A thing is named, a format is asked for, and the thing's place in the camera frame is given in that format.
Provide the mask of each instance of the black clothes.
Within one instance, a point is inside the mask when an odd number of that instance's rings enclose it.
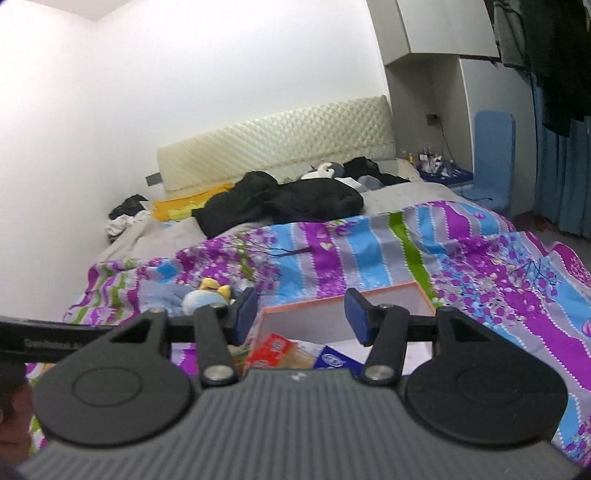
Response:
[[[385,186],[397,185],[398,183],[407,183],[409,180],[390,175],[389,173],[381,173],[378,164],[365,157],[357,157],[349,160],[345,165],[345,177],[351,177],[358,180],[359,177],[370,175],[377,178]]]
[[[591,34],[581,0],[522,0],[527,56],[544,94],[543,124],[568,137],[591,115]]]
[[[136,216],[142,210],[145,210],[144,207],[141,206],[140,202],[147,202],[148,200],[142,197],[139,194],[132,195],[129,198],[126,198],[125,201],[119,205],[118,207],[114,208],[113,211],[109,214],[109,218],[111,220],[115,220],[117,217],[121,215],[129,215],[130,217]]]
[[[334,179],[278,184],[262,171],[252,171],[229,192],[211,197],[193,216],[207,238],[241,223],[271,217],[274,223],[327,222],[358,215],[363,197]]]

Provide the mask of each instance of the red package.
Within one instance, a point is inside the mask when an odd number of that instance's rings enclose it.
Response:
[[[247,363],[247,368],[273,368],[278,367],[283,357],[294,347],[287,338],[276,333],[270,334],[266,340],[256,347]]]

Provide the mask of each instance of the power outlet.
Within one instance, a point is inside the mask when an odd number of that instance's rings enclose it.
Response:
[[[146,183],[148,184],[148,187],[157,185],[158,183],[162,183],[162,175],[160,174],[160,172],[148,175],[146,177]]]
[[[427,125],[430,127],[439,125],[439,122],[441,121],[439,115],[437,115],[436,113],[429,113],[425,116],[425,118],[427,119]]]

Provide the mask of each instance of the cardboard box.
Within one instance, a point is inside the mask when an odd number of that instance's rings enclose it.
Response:
[[[434,316],[435,309],[416,282],[362,292],[374,305],[400,305],[414,315]],[[371,347],[362,346],[345,318],[343,296],[263,307],[255,324],[253,344],[259,346],[272,333],[291,340],[328,345],[334,350],[365,363]],[[431,358],[431,342],[410,342],[403,374]]]

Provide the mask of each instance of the white wardrobe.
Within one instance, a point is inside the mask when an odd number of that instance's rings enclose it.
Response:
[[[505,68],[483,0],[367,0],[386,68],[400,152],[449,150],[473,169],[473,119],[505,110],[516,123],[512,214],[532,209],[535,122],[527,78]],[[441,125],[427,122],[437,114]],[[447,143],[442,136],[443,126]]]

